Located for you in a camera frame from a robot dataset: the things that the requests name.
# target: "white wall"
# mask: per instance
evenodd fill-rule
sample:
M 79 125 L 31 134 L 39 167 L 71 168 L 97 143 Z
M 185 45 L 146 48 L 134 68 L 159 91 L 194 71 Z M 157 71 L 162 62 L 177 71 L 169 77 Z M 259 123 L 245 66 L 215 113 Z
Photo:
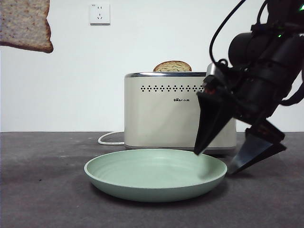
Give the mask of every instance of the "white wall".
M 232 38 L 249 31 L 263 1 L 247 1 L 225 26 L 216 59 L 228 57 Z M 123 130 L 124 75 L 171 59 L 206 71 L 211 37 L 238 0 L 110 0 L 111 25 L 92 27 L 95 2 L 51 0 L 51 54 L 1 48 L 2 131 Z M 304 104 L 280 107 L 271 120 L 303 131 L 303 113 Z

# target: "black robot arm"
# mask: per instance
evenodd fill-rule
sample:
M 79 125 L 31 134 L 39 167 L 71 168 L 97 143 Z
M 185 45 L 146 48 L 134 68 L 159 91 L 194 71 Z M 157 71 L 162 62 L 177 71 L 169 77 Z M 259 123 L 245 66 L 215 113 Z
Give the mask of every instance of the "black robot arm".
M 266 24 L 260 23 L 268 7 Z M 246 141 L 232 161 L 236 173 L 286 148 L 284 134 L 266 119 L 279 104 L 292 105 L 304 98 L 304 85 L 289 100 L 283 100 L 303 69 L 304 0 L 266 0 L 251 33 L 236 36 L 226 60 L 209 66 L 204 92 L 198 92 L 200 125 L 194 152 L 201 153 L 231 118 L 251 126 Z

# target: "plate rim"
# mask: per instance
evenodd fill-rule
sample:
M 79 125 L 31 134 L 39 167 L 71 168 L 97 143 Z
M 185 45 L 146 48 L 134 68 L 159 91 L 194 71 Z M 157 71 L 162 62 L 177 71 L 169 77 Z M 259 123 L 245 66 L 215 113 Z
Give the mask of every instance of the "plate rim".
M 175 149 L 135 149 L 135 150 L 124 150 L 124 151 L 116 151 L 116 152 L 110 152 L 110 153 L 106 153 L 106 154 L 102 154 L 102 155 L 99 155 L 95 158 L 92 158 L 91 160 L 89 160 L 85 166 L 84 166 L 84 171 L 86 173 L 86 175 L 88 175 L 90 178 L 96 180 L 96 181 L 99 181 L 99 182 L 102 182 L 102 183 L 105 183 L 105 184 L 109 184 L 109 185 L 112 185 L 112 186 L 117 186 L 117 187 L 122 187 L 122 188 L 131 188 L 131 189 L 146 189 L 146 190 L 163 190 L 163 189 L 179 189 L 179 188 L 188 188 L 188 187 L 194 187 L 194 186 L 199 186 L 199 185 L 202 185 L 202 184 L 207 184 L 207 183 L 210 183 L 210 182 L 213 182 L 213 181 L 216 181 L 222 177 L 224 177 L 227 173 L 227 165 L 221 161 L 220 159 L 217 159 L 217 158 L 214 158 L 212 156 L 209 156 L 209 155 L 206 155 L 206 154 L 200 154 L 200 155 L 204 155 L 204 156 L 207 156 L 207 157 L 210 157 L 212 159 L 216 159 L 218 160 L 220 163 L 222 163 L 224 165 L 224 171 L 218 175 L 217 177 L 214 177 L 212 179 L 210 179 L 209 181 L 205 181 L 205 182 L 202 182 L 202 183 L 199 183 L 199 184 L 193 184 L 193 185 L 185 185 L 185 186 L 176 186 L 176 187 L 165 187 L 165 188 L 149 188 L 149 187 L 134 187 L 134 186 L 126 186 L 126 185 L 119 185 L 119 184 L 113 184 L 113 183 L 110 183 L 110 182 L 107 182 L 107 181 L 104 181 L 94 175 L 92 175 L 88 170 L 87 170 L 87 167 L 88 165 L 93 162 L 94 160 L 97 160 L 98 158 L 100 157 L 103 157 L 103 156 L 107 156 L 109 154 L 114 154 L 114 153 L 120 153 L 120 152 L 127 152 L 127 151 L 144 151 L 144 150 L 154 150 L 154 151 L 161 151 L 161 150 L 168 150 L 168 151 L 182 151 L 182 152 L 188 152 L 188 153 L 193 153 L 191 151 L 184 151 L 184 150 L 175 150 Z

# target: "bread crust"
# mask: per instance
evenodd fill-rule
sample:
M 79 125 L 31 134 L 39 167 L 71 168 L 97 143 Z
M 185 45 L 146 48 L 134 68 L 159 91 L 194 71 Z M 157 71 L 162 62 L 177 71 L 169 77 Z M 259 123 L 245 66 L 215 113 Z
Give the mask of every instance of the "bread crust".
M 159 71 L 161 71 L 161 69 L 162 69 L 163 67 L 165 67 L 166 65 L 177 64 L 177 63 L 180 63 L 180 64 L 184 65 L 185 68 L 187 68 L 187 69 L 185 69 L 184 71 L 192 71 L 192 68 L 191 68 L 191 66 L 190 66 L 188 63 L 183 62 L 183 61 L 179 61 L 179 60 L 171 60 L 171 61 L 165 61 L 165 62 L 160 63 L 159 65 L 157 65 L 157 66 L 154 68 L 153 72 L 159 72 Z
M 2 11 L 2 7 L 3 7 L 2 2 L 3 1 L 4 0 L 1 0 L 1 6 L 0 6 L 1 14 L 3 13 L 3 11 Z M 36 45 L 36 46 L 30 45 L 30 44 L 20 45 L 20 44 L 15 43 L 15 42 L 0 40 L 0 45 L 1 46 L 9 46 L 9 47 L 13 47 L 13 48 L 20 48 L 20 49 L 24 49 L 24 50 L 51 53 L 54 50 L 54 47 L 53 47 L 52 42 L 50 41 L 51 28 L 50 28 L 50 25 L 49 25 L 48 20 L 47 20 L 47 16 L 48 16 L 48 12 L 49 12 L 49 6 L 50 6 L 50 0 L 47 1 L 47 7 L 46 7 L 46 10 L 44 11 L 44 16 L 45 16 L 45 19 L 44 19 L 45 31 L 44 32 L 46 33 L 46 44 L 44 43 L 44 44 Z

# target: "white cable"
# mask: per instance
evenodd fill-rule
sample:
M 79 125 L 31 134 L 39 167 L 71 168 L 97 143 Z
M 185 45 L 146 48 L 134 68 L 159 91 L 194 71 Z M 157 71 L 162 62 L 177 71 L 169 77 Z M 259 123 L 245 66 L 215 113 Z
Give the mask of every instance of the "white cable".
M 103 142 L 101 141 L 103 138 L 111 135 L 111 134 L 116 134 L 116 133 L 123 133 L 123 132 L 110 132 L 110 133 L 107 133 L 107 134 L 104 134 L 102 136 L 99 137 L 98 139 L 98 143 L 99 144 L 102 144 L 102 145 L 124 145 L 124 142 Z

